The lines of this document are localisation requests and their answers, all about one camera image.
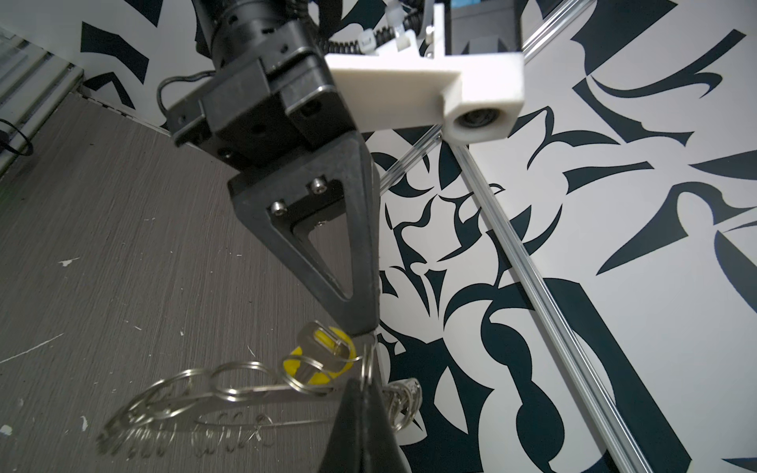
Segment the yellow key tag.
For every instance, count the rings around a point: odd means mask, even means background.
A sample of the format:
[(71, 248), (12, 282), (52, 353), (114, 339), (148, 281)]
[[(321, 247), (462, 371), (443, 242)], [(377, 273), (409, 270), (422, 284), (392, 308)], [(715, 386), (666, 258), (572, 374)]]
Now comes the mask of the yellow key tag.
[(358, 359), (354, 341), (341, 329), (309, 322), (297, 336), (298, 347), (281, 362), (281, 376), (300, 392), (321, 393)]

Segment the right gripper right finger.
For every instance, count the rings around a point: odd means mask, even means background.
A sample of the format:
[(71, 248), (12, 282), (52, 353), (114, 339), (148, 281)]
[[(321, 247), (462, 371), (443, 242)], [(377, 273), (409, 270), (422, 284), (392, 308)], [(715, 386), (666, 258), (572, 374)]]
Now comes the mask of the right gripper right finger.
[(380, 388), (376, 384), (367, 384), (362, 394), (362, 471), (407, 472)]

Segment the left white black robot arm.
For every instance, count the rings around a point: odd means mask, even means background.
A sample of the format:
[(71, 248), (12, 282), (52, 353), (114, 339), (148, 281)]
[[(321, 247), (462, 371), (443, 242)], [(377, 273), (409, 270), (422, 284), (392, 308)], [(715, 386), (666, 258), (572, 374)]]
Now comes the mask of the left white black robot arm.
[(164, 111), (236, 171), (237, 218), (351, 336), (380, 321), (378, 174), (312, 27), (288, 1), (198, 1), (213, 69)]

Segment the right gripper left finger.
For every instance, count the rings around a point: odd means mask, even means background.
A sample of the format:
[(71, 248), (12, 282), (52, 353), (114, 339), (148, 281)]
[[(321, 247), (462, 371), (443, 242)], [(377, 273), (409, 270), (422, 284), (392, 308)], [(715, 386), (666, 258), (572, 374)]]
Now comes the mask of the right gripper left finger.
[(349, 380), (319, 467), (320, 473), (361, 472), (362, 400), (361, 383)]

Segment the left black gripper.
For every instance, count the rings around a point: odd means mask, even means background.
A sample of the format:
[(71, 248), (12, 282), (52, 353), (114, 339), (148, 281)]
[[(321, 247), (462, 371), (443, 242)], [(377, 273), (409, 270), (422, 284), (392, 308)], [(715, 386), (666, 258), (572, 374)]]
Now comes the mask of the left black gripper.
[[(375, 330), (378, 173), (315, 41), (298, 21), (238, 20), (216, 31), (211, 58), (214, 76), (168, 110), (173, 142), (247, 169), (228, 183), (240, 222), (344, 332)], [(317, 224), (339, 216), (347, 223), (350, 294), (309, 239)]]

